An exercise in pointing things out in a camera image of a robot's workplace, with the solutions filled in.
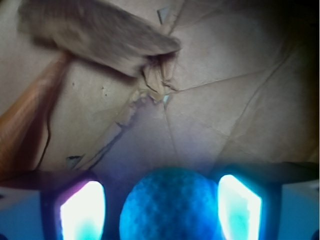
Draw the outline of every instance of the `glowing light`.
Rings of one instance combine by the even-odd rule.
[[[259,238],[262,199],[233,175],[218,185],[218,215],[227,240]]]
[[[97,181],[89,181],[60,208],[64,240],[98,240],[106,211],[105,192]]]

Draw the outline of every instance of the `blue light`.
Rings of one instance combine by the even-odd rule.
[[[106,211],[105,192],[97,181],[89,181],[60,208],[63,240],[98,240]]]
[[[233,175],[218,184],[218,215],[227,240],[258,240],[262,199]]]

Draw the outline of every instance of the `blue ball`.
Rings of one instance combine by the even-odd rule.
[[[120,215],[121,240],[211,240],[218,227],[217,186],[181,168],[144,177]]]

